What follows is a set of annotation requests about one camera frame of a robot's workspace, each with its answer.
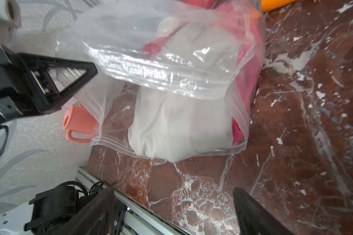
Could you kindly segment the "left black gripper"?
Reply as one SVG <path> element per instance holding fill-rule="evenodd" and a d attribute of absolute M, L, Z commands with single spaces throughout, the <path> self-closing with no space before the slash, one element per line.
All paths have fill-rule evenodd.
<path fill-rule="evenodd" d="M 19 53 L 30 99 L 39 115 L 62 108 L 98 74 L 94 63 Z M 20 99 L 26 92 L 17 55 L 0 45 L 0 124 L 21 118 Z"/>

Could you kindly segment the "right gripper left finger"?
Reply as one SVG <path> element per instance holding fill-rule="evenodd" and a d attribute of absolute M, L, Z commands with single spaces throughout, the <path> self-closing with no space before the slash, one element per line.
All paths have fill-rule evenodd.
<path fill-rule="evenodd" d="M 116 198 L 113 188 L 101 191 L 55 235 L 110 235 Z"/>

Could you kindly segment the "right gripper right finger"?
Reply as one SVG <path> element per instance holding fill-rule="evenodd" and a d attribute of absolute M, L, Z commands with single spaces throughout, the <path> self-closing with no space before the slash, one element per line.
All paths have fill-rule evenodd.
<path fill-rule="evenodd" d="M 244 189 L 233 190 L 233 202 L 242 235 L 293 235 Z"/>

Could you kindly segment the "clear plastic vacuum bag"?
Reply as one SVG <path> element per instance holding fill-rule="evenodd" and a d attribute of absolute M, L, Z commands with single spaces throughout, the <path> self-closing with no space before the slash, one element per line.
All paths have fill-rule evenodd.
<path fill-rule="evenodd" d="M 77 94 L 76 99 L 98 122 L 89 144 L 101 145 L 131 157 L 137 156 L 128 142 L 133 124 L 137 93 L 141 87 L 171 92 L 195 99 L 223 98 L 244 138 L 236 145 L 199 156 L 238 154 L 247 148 L 251 103 L 244 104 L 236 77 L 253 57 L 263 67 L 265 19 L 259 1 L 233 2 L 234 12 L 223 13 L 183 3 L 183 1 L 119 1 L 87 10 L 67 30 L 57 36 L 56 55 L 80 59 L 96 65 L 98 74 Z M 245 17 L 250 3 L 262 14 L 261 41 L 255 39 Z M 237 66 L 223 69 L 213 79 L 190 63 L 161 62 L 157 54 L 145 55 L 142 48 L 156 40 L 159 23 L 167 17 L 180 19 L 179 29 L 189 23 L 220 26 L 238 42 Z"/>

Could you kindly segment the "orange trousers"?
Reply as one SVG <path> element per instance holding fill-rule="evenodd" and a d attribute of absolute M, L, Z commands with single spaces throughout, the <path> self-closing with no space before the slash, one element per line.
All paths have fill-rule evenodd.
<path fill-rule="evenodd" d="M 261 0 L 261 9 L 263 12 L 269 12 L 284 6 L 287 6 L 296 0 Z"/>

